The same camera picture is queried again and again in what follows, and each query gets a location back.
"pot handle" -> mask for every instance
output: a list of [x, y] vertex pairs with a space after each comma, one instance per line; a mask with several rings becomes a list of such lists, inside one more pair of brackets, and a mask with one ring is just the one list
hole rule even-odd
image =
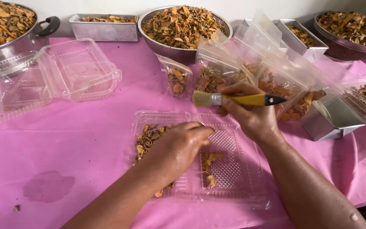
[[53, 34], [60, 27], [60, 19], [56, 16], [48, 17], [45, 21], [39, 22], [40, 24], [49, 23], [49, 25], [38, 33], [39, 37], [45, 37]]

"stainless steel container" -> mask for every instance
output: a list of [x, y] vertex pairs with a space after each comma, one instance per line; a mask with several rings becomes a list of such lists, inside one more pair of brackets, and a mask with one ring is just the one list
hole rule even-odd
[[106, 18], [108, 14], [77, 13], [69, 19], [76, 39], [91, 38], [94, 41], [137, 42], [139, 32], [138, 16], [111, 14], [123, 18], [137, 18], [136, 22], [81, 22], [83, 17]]
[[355, 44], [346, 39], [342, 39], [335, 34], [330, 33], [318, 24], [317, 18], [324, 13], [319, 13], [314, 18], [315, 34], [323, 40], [329, 47], [325, 54], [338, 58], [340, 60], [366, 60], [366, 46]]
[[365, 126], [365, 121], [340, 97], [326, 106], [329, 116], [316, 112], [303, 120], [303, 127], [313, 141], [341, 138]]
[[[47, 36], [56, 32], [60, 27], [60, 19], [56, 16], [46, 18], [45, 21], [38, 23], [39, 17], [33, 9], [16, 3], [4, 4], [15, 4], [28, 11], [34, 12], [36, 23], [22, 36], [11, 42], [0, 45], [0, 61], [14, 57], [26, 51], [39, 51], [43, 46], [49, 44], [49, 38], [47, 38]], [[43, 23], [48, 23], [49, 25], [45, 29], [42, 29], [40, 25]]]
[[[251, 18], [244, 18], [244, 21], [242, 22], [243, 25], [245, 26], [249, 26], [252, 23], [252, 19]], [[282, 50], [284, 53], [287, 52], [287, 44], [283, 41], [283, 39], [281, 40], [281, 44], [279, 45], [280, 50]]]
[[[175, 6], [157, 8], [157, 9], [144, 13], [138, 21], [138, 29], [141, 32], [142, 36], [145, 38], [146, 43], [148, 44], [148, 46], [150, 47], [150, 49], [152, 49], [152, 51], [154, 53], [165, 56], [167, 58], [170, 58], [176, 62], [185, 64], [185, 65], [194, 64], [195, 60], [196, 60], [197, 49], [173, 48], [173, 47], [161, 44], [159, 42], [156, 42], [153, 39], [150, 39], [142, 30], [142, 24], [147, 22], [148, 20], [150, 20], [153, 17], [154, 13], [160, 12], [165, 9], [172, 8], [172, 7], [175, 7]], [[222, 31], [223, 34], [225, 34], [228, 38], [231, 38], [233, 35], [233, 29], [232, 29], [231, 25], [224, 18], [221, 18], [219, 15], [217, 15], [213, 12], [212, 12], [212, 14], [217, 23], [223, 24], [223, 26], [224, 26], [224, 31]]]
[[[282, 31], [282, 40], [293, 50], [302, 56], [311, 56], [313, 54], [324, 54], [328, 49], [328, 46], [318, 39], [312, 32], [306, 29], [302, 24], [293, 19], [280, 19], [276, 24], [278, 29]], [[293, 26], [294, 28], [306, 31], [309, 36], [316, 43], [315, 47], [307, 47], [303, 42], [292, 33], [287, 26]]]

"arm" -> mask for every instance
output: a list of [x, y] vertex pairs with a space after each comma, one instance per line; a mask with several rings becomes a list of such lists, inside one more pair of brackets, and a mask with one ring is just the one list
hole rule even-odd
[[212, 133], [201, 123], [182, 123], [168, 130], [138, 164], [61, 229], [129, 228], [143, 205], [190, 167]]
[[[235, 84], [221, 92], [264, 93], [249, 84]], [[351, 202], [285, 141], [272, 106], [246, 107], [223, 99], [217, 113], [231, 114], [243, 132], [262, 149], [296, 228], [366, 229], [366, 221]]]

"table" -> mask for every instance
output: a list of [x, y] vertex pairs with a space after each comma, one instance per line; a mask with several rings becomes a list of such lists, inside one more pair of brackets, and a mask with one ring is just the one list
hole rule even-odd
[[[60, 43], [72, 38], [51, 38]], [[59, 228], [124, 172], [134, 114], [138, 110], [193, 112], [187, 100], [163, 94], [166, 80], [144, 40], [98, 42], [122, 70], [106, 100], [51, 104], [0, 123], [0, 228]], [[343, 64], [366, 77], [366, 61]], [[366, 127], [335, 140], [312, 142], [299, 124], [280, 123], [288, 142], [357, 207], [366, 205]], [[270, 210], [221, 203], [149, 202], [133, 229], [293, 228], [273, 190]], [[19, 212], [13, 206], [20, 204]]]

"wet spot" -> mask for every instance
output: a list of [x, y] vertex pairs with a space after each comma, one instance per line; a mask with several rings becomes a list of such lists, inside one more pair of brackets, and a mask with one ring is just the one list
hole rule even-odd
[[74, 182], [73, 176], [62, 176], [55, 170], [41, 172], [23, 186], [24, 197], [31, 201], [53, 203], [69, 194]]

